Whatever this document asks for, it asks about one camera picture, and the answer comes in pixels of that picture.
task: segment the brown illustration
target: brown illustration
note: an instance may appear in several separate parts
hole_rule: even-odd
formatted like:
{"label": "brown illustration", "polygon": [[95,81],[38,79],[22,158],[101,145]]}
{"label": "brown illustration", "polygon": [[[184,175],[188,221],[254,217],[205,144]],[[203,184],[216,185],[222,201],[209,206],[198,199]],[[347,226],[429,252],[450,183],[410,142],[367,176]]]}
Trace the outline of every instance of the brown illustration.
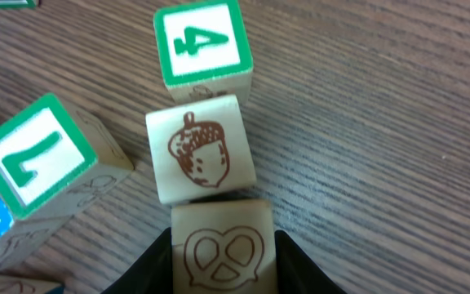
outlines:
{"label": "brown illustration", "polygon": [[229,173],[229,154],[224,129],[218,122],[195,122],[184,114],[184,127],[168,143],[168,150],[193,183],[218,188]]}
{"label": "brown illustration", "polygon": [[103,193],[111,189],[117,181],[118,180],[114,176],[97,176],[88,182],[71,189],[68,194],[91,194],[90,197],[84,198],[78,203],[78,207],[85,207],[102,196]]}
{"label": "brown illustration", "polygon": [[5,246],[3,254],[0,256],[0,269],[3,266],[11,265],[12,262],[15,262],[14,259],[19,259],[22,257],[21,254],[13,255],[12,253],[15,250],[25,247],[27,244],[32,243],[36,238],[42,238],[42,236],[47,234],[49,231],[49,229],[40,229],[33,232],[16,234],[10,237],[10,239],[7,241],[7,245]]}
{"label": "brown illustration", "polygon": [[212,291],[233,291],[258,282],[257,271],[263,258],[264,239],[249,226],[235,226],[223,233],[199,229],[184,244],[189,286]]}
{"label": "brown illustration", "polygon": [[0,281],[0,294],[36,294],[36,288],[21,281]]}
{"label": "brown illustration", "polygon": [[84,114],[82,111],[77,111],[77,114],[85,124],[93,126],[97,130],[97,132],[99,132],[101,137],[104,139],[106,145],[108,145],[109,148],[112,150],[113,156],[118,159],[124,159],[126,157],[126,155],[122,152],[121,148],[119,147],[118,143],[115,141],[114,138],[112,138],[110,133],[106,129],[104,129],[103,124],[99,120],[93,118],[88,114]]}
{"label": "brown illustration", "polygon": [[193,92],[189,93],[189,97],[192,98],[193,101],[205,100],[213,97],[219,97],[227,95],[227,91],[218,91],[213,92],[208,87],[203,85],[198,85],[193,87]]}

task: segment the table surface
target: table surface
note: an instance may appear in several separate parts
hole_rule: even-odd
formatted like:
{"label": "table surface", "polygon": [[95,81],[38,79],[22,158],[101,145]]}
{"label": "table surface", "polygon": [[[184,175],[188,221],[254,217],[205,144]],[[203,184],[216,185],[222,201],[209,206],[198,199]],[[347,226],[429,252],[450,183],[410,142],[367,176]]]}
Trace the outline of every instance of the table surface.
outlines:
{"label": "table surface", "polygon": [[[99,293],[170,225],[144,115],[169,108],[153,13],[177,0],[0,11],[0,123],[48,91],[135,173],[10,272]],[[470,293],[470,0],[241,0],[242,115],[278,229],[349,293]]]}

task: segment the green number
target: green number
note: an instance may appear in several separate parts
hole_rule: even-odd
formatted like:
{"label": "green number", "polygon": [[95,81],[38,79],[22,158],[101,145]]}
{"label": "green number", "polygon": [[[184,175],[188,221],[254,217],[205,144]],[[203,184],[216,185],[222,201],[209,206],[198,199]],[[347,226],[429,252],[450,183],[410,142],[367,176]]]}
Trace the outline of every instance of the green number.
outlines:
{"label": "green number", "polygon": [[18,187],[27,185],[37,174],[36,171],[25,171],[21,164],[32,158],[36,158],[39,154],[47,152],[60,140],[61,134],[58,131],[53,132],[35,146],[16,154],[7,155],[2,160],[3,166],[7,169]]}
{"label": "green number", "polygon": [[[197,43],[197,36],[207,38],[208,41]],[[212,32],[205,29],[186,27],[184,29],[184,38],[173,40],[175,52],[177,55],[187,52],[191,56],[196,55],[200,48],[212,45],[222,45],[228,42],[229,38],[225,34]]]}

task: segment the green border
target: green border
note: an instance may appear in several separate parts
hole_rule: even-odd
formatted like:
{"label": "green border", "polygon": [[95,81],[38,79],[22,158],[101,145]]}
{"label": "green border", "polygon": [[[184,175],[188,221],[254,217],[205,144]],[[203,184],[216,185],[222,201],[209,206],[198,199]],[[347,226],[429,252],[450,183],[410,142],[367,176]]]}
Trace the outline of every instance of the green border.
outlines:
{"label": "green border", "polygon": [[43,109],[51,110],[59,124],[64,128],[64,131],[69,135],[69,138],[77,146],[79,152],[81,152],[84,157],[84,162],[43,193],[43,195],[40,195],[27,207],[23,207],[20,204],[20,201],[15,196],[10,183],[8,183],[6,177],[0,172],[0,194],[11,209],[12,214],[20,219],[24,219],[38,210],[44,203],[55,197],[55,195],[64,187],[69,185],[97,161],[97,154],[92,149],[85,136],[81,133],[66,109],[64,109],[59,99],[51,93],[41,97],[21,113],[17,114],[14,118],[1,125],[0,140],[11,134],[15,129],[19,128],[23,123],[31,119],[37,112]]}
{"label": "green border", "polygon": [[[238,65],[224,66],[217,69],[208,69],[196,73],[188,73],[175,76],[171,70],[170,61],[170,44],[166,38],[166,30],[164,27],[164,16],[182,11],[196,10],[203,7],[215,6],[218,4],[228,4],[229,14],[232,19],[233,32],[237,43],[238,53],[241,63]],[[242,19],[241,8],[237,0],[210,0],[205,2],[197,2],[179,5],[176,7],[162,8],[155,13],[153,17],[153,26],[157,39],[157,47],[159,49],[159,59],[161,63],[162,78],[167,87],[174,87],[183,84],[200,82],[203,80],[227,76],[230,74],[239,74],[251,71],[253,69],[253,57],[251,56],[250,43],[244,28],[244,20]]]}
{"label": "green border", "polygon": [[19,8],[35,8],[37,6],[34,0],[26,0],[26,4],[0,4],[0,9],[19,9]]}

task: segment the wooden table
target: wooden table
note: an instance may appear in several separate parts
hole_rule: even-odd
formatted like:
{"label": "wooden table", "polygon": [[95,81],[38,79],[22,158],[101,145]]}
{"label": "wooden table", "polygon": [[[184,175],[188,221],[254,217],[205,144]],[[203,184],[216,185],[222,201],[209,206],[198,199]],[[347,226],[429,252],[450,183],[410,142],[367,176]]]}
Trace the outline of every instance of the wooden table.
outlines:
{"label": "wooden table", "polygon": [[[0,123],[53,91],[135,163],[13,270],[99,293],[170,225],[144,115],[174,105],[153,13],[177,0],[0,11]],[[242,114],[278,229],[349,293],[470,293],[470,0],[241,0]]]}

